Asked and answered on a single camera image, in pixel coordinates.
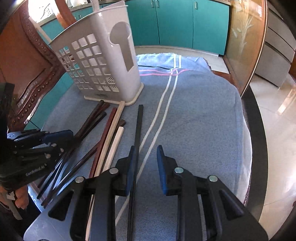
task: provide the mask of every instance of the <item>metal screw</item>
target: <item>metal screw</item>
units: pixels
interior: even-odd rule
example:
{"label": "metal screw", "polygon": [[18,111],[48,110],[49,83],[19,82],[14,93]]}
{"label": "metal screw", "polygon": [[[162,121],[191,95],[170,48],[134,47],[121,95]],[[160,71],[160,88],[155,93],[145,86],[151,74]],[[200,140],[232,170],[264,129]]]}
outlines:
{"label": "metal screw", "polygon": [[113,168],[111,168],[111,169],[109,170],[109,172],[110,172],[111,174],[116,174],[116,173],[118,173],[118,169],[117,169],[116,167],[113,167]]}
{"label": "metal screw", "polygon": [[75,182],[77,182],[77,183],[81,183],[83,181],[84,181],[84,177],[82,177],[82,176],[79,176],[79,177],[75,178]]}
{"label": "metal screw", "polygon": [[180,174],[180,173],[183,173],[183,172],[184,172],[184,169],[182,167],[176,167],[175,168],[175,173]]}
{"label": "metal screw", "polygon": [[216,177],[215,175],[211,175],[211,176],[209,176],[209,180],[211,182],[217,182],[218,181],[218,177]]}

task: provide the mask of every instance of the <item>white stripe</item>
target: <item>white stripe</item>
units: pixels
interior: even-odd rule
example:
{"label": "white stripe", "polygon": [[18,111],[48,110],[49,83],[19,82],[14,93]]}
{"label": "white stripe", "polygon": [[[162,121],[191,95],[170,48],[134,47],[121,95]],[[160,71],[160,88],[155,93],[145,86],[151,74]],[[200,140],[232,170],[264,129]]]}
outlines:
{"label": "white stripe", "polygon": [[[181,63],[180,63],[180,61],[181,61],[181,57],[179,57],[179,68],[181,67]],[[167,106],[166,106],[166,108],[165,108],[165,113],[164,113],[163,119],[162,119],[162,121],[161,121],[161,124],[160,124],[160,126],[159,126],[159,128],[158,128],[158,130],[157,130],[157,132],[156,132],[156,134],[155,134],[155,136],[154,136],[154,138],[153,138],[153,141],[152,141],[152,143],[151,143],[151,145],[150,145],[150,147],[149,147],[149,149],[148,149],[148,152],[147,152],[147,154],[146,154],[146,156],[145,156],[145,158],[144,158],[144,160],[143,160],[143,162],[142,162],[142,165],[141,165],[141,167],[140,167],[140,170],[139,170],[139,172],[138,172],[138,174],[137,174],[136,183],[138,182],[138,180],[139,180],[139,178],[140,178],[140,176],[141,176],[141,174],[142,174],[142,172],[143,172],[143,169],[144,169],[144,167],[145,167],[145,164],[146,164],[146,162],[147,162],[147,159],[148,159],[148,157],[149,157],[149,155],[150,155],[150,153],[151,153],[151,150],[152,150],[152,148],[153,148],[153,146],[154,146],[154,144],[155,144],[155,142],[156,142],[156,140],[157,140],[157,137],[158,137],[158,135],[159,135],[159,133],[160,133],[162,127],[163,127],[163,124],[164,124],[165,119],[166,119],[166,115],[167,115],[167,113],[168,113],[168,108],[169,108],[169,106],[170,106],[170,102],[171,102],[171,100],[172,100],[172,97],[173,97],[173,95],[174,95],[174,92],[175,92],[175,89],[176,89],[176,86],[177,86],[177,82],[178,82],[178,75],[176,76],[175,84],[174,84],[174,87],[173,87],[172,93],[170,94],[170,97],[169,97],[169,99],[168,99],[168,104],[167,104]],[[119,211],[119,213],[118,213],[118,215],[117,215],[117,218],[116,218],[116,220],[115,220],[115,225],[117,225],[119,219],[121,218],[121,215],[122,215],[123,211],[125,210],[125,208],[126,208],[126,206],[127,206],[127,204],[128,204],[128,201],[129,201],[129,196],[126,198],[126,200],[125,200],[125,202],[124,202],[122,208],[120,209],[120,211]]]}
{"label": "white stripe", "polygon": [[[176,68],[176,54],[174,54],[174,68]],[[165,91],[163,92],[163,94],[162,94],[162,96],[161,96],[161,98],[160,98],[160,101],[159,101],[159,103],[158,103],[157,110],[156,110],[155,116],[154,116],[154,118],[153,118],[153,121],[152,121],[151,125],[149,126],[149,129],[148,129],[148,131],[146,132],[146,134],[145,134],[145,136],[144,136],[144,138],[143,138],[143,140],[142,140],[142,143],[141,143],[140,148],[139,148],[139,152],[142,150],[142,148],[143,148],[143,146],[144,146],[144,144],[145,144],[145,142],[146,142],[146,139],[147,139],[148,135],[150,134],[150,131],[152,130],[152,128],[153,128],[153,126],[154,126],[154,124],[155,124],[155,122],[156,122],[156,120],[157,120],[157,117],[158,117],[158,114],[159,114],[160,107],[161,107],[161,105],[162,105],[162,103],[163,103],[163,98],[165,97],[165,94],[166,94],[166,92],[168,91],[168,88],[169,88],[169,86],[170,86],[171,78],[172,78],[172,75],[170,75],[170,77],[169,77],[169,79],[168,79],[168,84],[167,84],[167,86],[166,86],[166,88],[165,88]],[[119,196],[116,196],[116,197],[115,197],[115,203],[117,202],[118,198],[119,198]]]}

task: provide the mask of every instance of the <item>human hand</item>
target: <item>human hand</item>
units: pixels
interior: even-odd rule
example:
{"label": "human hand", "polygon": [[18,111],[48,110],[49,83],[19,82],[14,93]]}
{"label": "human hand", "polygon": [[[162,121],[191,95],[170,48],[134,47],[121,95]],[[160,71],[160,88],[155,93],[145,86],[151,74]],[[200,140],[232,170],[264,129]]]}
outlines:
{"label": "human hand", "polygon": [[[6,192],[6,190],[0,186],[0,193]],[[15,191],[16,200],[15,205],[18,208],[25,209],[29,204],[29,196],[28,196],[28,186],[23,186]],[[0,195],[0,202],[8,206],[8,203],[3,199],[2,195]]]}

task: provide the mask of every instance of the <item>beige laundry basket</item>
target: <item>beige laundry basket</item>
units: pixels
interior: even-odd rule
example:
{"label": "beige laundry basket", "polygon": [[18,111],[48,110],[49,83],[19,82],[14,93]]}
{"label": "beige laundry basket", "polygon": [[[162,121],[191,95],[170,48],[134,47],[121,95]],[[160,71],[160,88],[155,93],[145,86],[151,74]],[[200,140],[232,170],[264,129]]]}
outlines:
{"label": "beige laundry basket", "polygon": [[124,1],[80,19],[51,43],[85,99],[126,106],[143,89]]}

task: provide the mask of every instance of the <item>tile floor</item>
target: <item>tile floor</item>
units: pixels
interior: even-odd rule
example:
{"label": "tile floor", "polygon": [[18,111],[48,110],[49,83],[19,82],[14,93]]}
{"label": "tile floor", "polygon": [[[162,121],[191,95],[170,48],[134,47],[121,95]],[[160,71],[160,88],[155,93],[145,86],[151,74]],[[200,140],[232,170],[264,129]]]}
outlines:
{"label": "tile floor", "polygon": [[186,48],[169,48],[165,47],[136,47],[136,54],[144,54],[144,53],[176,53],[182,56],[190,56],[190,57],[203,57],[208,64],[211,66],[212,70],[228,73],[228,69],[224,63],[224,60],[221,57],[218,57],[217,54],[191,50]]}
{"label": "tile floor", "polygon": [[271,238],[296,201],[296,84],[290,75],[278,89],[254,76],[250,84],[263,120],[268,183],[260,224]]}

